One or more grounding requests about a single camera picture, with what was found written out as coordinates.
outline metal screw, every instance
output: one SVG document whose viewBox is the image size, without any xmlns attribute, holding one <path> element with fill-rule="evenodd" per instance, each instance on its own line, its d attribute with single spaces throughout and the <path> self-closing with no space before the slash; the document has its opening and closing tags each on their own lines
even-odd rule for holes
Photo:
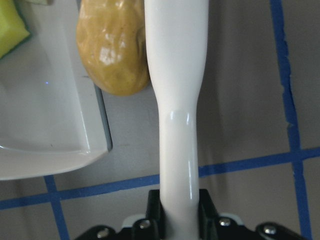
<svg viewBox="0 0 320 240">
<path fill-rule="evenodd" d="M 98 231 L 98 233 L 96 234 L 96 237 L 98 239 L 104 239 L 104 238 L 109 236 L 109 233 L 110 233 L 109 229 L 105 228 L 105 229 L 102 229 L 102 230 Z"/>
<path fill-rule="evenodd" d="M 231 220 L 230 218 L 227 218 L 227 217 L 223 217 L 219 220 L 219 224 L 220 226 L 223 226 L 223 227 L 228 227 L 231 225 Z"/>
<path fill-rule="evenodd" d="M 150 221 L 149 220 L 142 220 L 141 222 L 140 222 L 140 224 L 139 224 L 139 227 L 141 228 L 141 229 L 147 229 L 147 228 L 149 228 L 151 226 L 151 223 L 150 223 Z"/>
<path fill-rule="evenodd" d="M 263 227 L 263 231 L 265 234 L 270 234 L 270 235 L 275 235 L 277 233 L 276 227 L 272 225 L 265 225 Z"/>
</svg>

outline sponge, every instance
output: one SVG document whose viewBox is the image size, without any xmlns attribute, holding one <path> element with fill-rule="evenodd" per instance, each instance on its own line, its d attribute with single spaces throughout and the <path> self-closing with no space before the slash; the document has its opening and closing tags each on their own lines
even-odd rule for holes
<svg viewBox="0 0 320 240">
<path fill-rule="evenodd" d="M 13 0 L 0 0 L 0 58 L 29 34 Z"/>
</svg>

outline blue grid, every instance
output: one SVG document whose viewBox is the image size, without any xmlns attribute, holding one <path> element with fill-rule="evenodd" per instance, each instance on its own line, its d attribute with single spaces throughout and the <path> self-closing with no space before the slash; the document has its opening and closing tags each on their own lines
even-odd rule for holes
<svg viewBox="0 0 320 240">
<path fill-rule="evenodd" d="M 201 166 L 199 167 L 199 177 L 203 178 L 216 174 L 225 174 L 235 171 L 291 163 L 295 183 L 300 231 L 304 237 L 312 240 L 307 189 L 303 175 L 303 161 L 305 159 L 319 157 L 320 148 L 301 149 L 297 113 L 291 91 L 291 69 L 288 60 L 288 46 L 285 40 L 284 14 L 281 0 L 270 0 L 270 7 L 277 50 L 280 80 L 284 88 L 282 97 L 285 109 L 285 117 L 288 122 L 287 133 L 290 152 Z M 160 182 L 159 175 L 151 175 L 89 187 L 58 191 L 53 175 L 45 176 L 44 180 L 47 188 L 47 193 L 1 200 L 0 210 L 51 203 L 56 226 L 61 240 L 70 239 L 61 206 L 61 201 L 107 194 L 119 190 L 128 190 L 144 186 L 151 186 L 159 184 Z"/>
</svg>

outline black mechanical part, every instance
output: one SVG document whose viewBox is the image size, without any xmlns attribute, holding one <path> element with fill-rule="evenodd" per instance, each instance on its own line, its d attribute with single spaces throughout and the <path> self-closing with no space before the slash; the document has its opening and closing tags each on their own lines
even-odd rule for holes
<svg viewBox="0 0 320 240">
<path fill-rule="evenodd" d="M 231 217 L 219 216 L 206 189 L 199 192 L 199 237 L 202 240 L 307 240 L 274 222 L 265 222 L 255 231 L 239 225 Z M 95 226 L 75 240 L 165 240 L 165 213 L 160 202 L 160 191 L 150 190 L 145 218 L 132 227 L 116 233 L 108 226 Z"/>
</svg>

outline white handle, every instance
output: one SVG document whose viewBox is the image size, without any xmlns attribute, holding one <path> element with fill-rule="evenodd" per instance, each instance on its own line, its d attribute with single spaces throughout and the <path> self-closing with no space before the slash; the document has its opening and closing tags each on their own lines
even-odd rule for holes
<svg viewBox="0 0 320 240">
<path fill-rule="evenodd" d="M 198 240 L 196 109 L 208 36 L 208 0 L 145 0 L 146 49 L 159 110 L 165 239 Z"/>
</svg>

